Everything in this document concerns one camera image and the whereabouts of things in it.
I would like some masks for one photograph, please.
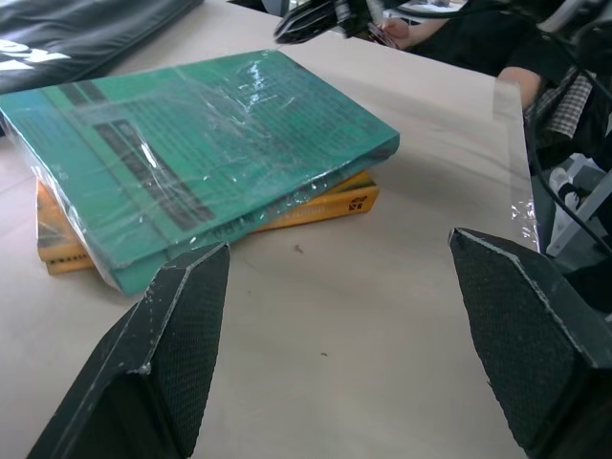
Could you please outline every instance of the green book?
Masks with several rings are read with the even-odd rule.
[[[107,278],[146,287],[388,158],[399,134],[280,52],[0,97]]]

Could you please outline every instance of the person's arm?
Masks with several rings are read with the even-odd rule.
[[[400,48],[405,50],[427,40],[447,23],[448,19],[432,19],[418,26],[409,26],[399,17],[392,17],[381,24],[381,30]]]
[[[536,99],[542,77],[535,72],[520,67],[506,67],[497,76],[502,81],[518,83],[520,88],[520,102],[523,108],[529,107]]]
[[[555,44],[543,38],[533,26],[517,43],[498,78],[518,83],[521,103],[527,108],[536,99],[540,85],[560,84],[569,67],[569,61]]]
[[[447,22],[448,19],[430,19],[423,24],[410,26],[410,37],[406,47],[411,48],[424,42],[438,32]]]

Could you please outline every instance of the table surface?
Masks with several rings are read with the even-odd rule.
[[[119,72],[275,48],[276,21],[207,0]],[[524,457],[473,349],[447,247],[453,227],[535,247],[533,215],[520,214],[532,194],[516,88],[334,33],[282,52],[398,129],[402,146],[373,171],[370,213],[233,246],[194,457]],[[6,140],[0,208],[0,457],[20,458],[134,299],[93,272],[47,275],[34,178]]]

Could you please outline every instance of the stack of books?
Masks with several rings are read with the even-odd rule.
[[[374,206],[378,196],[378,186],[367,172],[362,172],[312,201],[281,215],[257,231],[365,213]],[[36,225],[38,255],[47,265],[49,274],[95,267],[53,195],[42,182],[36,184]]]
[[[400,143],[275,51],[5,94],[0,112],[127,295],[184,251],[280,225]]]

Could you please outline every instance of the black cable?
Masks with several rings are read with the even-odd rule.
[[[454,17],[467,16],[469,14],[475,14],[475,13],[483,12],[483,11],[503,11],[507,9],[508,8],[506,5],[498,4],[498,5],[488,5],[487,7],[474,8],[474,9],[469,9],[469,10],[461,9],[459,11],[452,11],[452,12],[434,12],[434,11],[425,12],[425,11],[415,11],[411,9],[404,9],[404,10],[401,10],[401,13],[408,14],[413,17],[422,17],[424,19],[452,19]],[[594,78],[589,72],[587,72],[586,69],[584,69],[584,67],[580,64],[578,59],[568,50],[567,46],[563,43],[563,41],[551,34],[548,34],[547,36],[549,36],[550,39],[560,48],[560,50],[570,59],[570,61],[578,69],[578,71],[581,74],[583,74],[594,87],[598,88],[598,90],[604,93],[605,96],[612,102],[612,93],[605,86],[603,86],[596,78]],[[574,211],[572,211],[570,208],[567,207],[567,205],[563,202],[563,200],[557,195],[556,192],[553,191],[553,189],[550,187],[548,182],[544,179],[544,175],[543,175],[544,172],[542,171],[542,164],[539,161],[539,157],[537,156],[537,151],[536,151],[537,149],[536,114],[537,114],[537,106],[539,105],[542,94],[543,94],[543,88],[540,89],[537,92],[537,95],[535,96],[534,107],[533,107],[533,112],[532,112],[534,113],[534,117],[531,119],[531,121],[529,122],[529,125],[527,126],[527,136],[528,136],[527,144],[528,144],[528,148],[531,150],[529,152],[529,156],[531,156],[532,164],[535,166],[535,174],[537,178],[539,179],[540,183],[542,184],[542,186],[544,187],[544,189],[546,190],[546,192],[553,199],[553,201],[555,201],[555,203],[557,203],[558,206],[565,213],[567,213],[570,216],[570,218],[578,224],[579,227],[581,227],[584,231],[586,231],[586,233],[589,236],[591,236],[591,238],[597,244],[601,246],[603,251],[608,256],[612,257],[612,249],[610,249],[610,247],[603,241],[603,239],[601,239],[596,233],[594,233],[586,225],[586,223],[584,223],[576,215]]]
[[[582,66],[582,64],[580,63],[580,61],[578,60],[578,58],[573,55],[570,50],[568,49],[568,46],[563,40],[561,40],[560,38],[554,36],[554,35],[550,35],[550,34],[546,34],[546,36],[548,36],[550,38],[550,40],[555,43],[555,45],[557,45],[557,47],[560,49],[560,51],[565,55],[565,57],[568,58],[568,60],[572,63],[572,65],[574,65],[574,67],[576,67],[578,69],[578,71],[584,75],[584,77],[586,79],[589,80],[589,82],[593,85],[593,87],[597,88],[599,91],[601,91],[610,102],[612,102],[612,92],[610,92],[610,90],[608,88],[606,88],[603,84],[601,84],[601,81],[599,81],[598,79],[596,79],[594,76],[592,76],[585,68],[584,66]]]
[[[539,102],[541,100],[542,94],[544,93],[543,88],[540,89],[537,92],[537,95],[535,96],[535,100],[534,100],[534,108],[533,108],[533,112],[534,113],[534,117],[530,120],[528,126],[527,126],[527,146],[530,150],[530,155],[531,156],[531,160],[532,160],[532,164],[535,167],[535,174],[537,176],[537,178],[539,179],[539,182],[541,183],[541,185],[544,187],[544,189],[546,190],[546,192],[550,195],[550,197],[553,199],[553,201],[555,201],[555,203],[558,204],[558,206],[565,212],[567,213],[570,218],[572,220],[574,220],[583,230],[586,231],[586,233],[591,236],[591,238],[601,246],[601,248],[603,249],[603,251],[610,257],[612,257],[612,249],[610,249],[610,247],[603,242],[603,239],[601,239],[596,233],[593,232],[592,229],[590,229],[586,223],[584,223],[577,215],[576,213],[574,213],[574,211],[572,211],[570,208],[567,207],[567,205],[563,202],[563,200],[557,195],[556,192],[553,191],[553,189],[550,187],[550,185],[548,184],[548,182],[544,179],[544,172],[542,171],[542,164],[539,161],[539,157],[537,156],[537,145],[536,145],[536,113],[537,113],[537,106],[539,105]]]
[[[470,14],[475,14],[477,12],[484,12],[484,11],[503,11],[503,10],[507,10],[508,6],[504,5],[504,4],[494,4],[494,5],[487,5],[486,7],[481,7],[481,8],[471,8],[471,9],[461,9],[458,11],[448,11],[448,12],[443,12],[443,11],[419,11],[419,10],[412,10],[410,8],[402,8],[401,10],[396,9],[397,12],[400,12],[401,14],[408,14],[410,16],[413,17],[421,17],[423,19],[452,19],[453,17],[461,17],[461,16],[468,16]]]

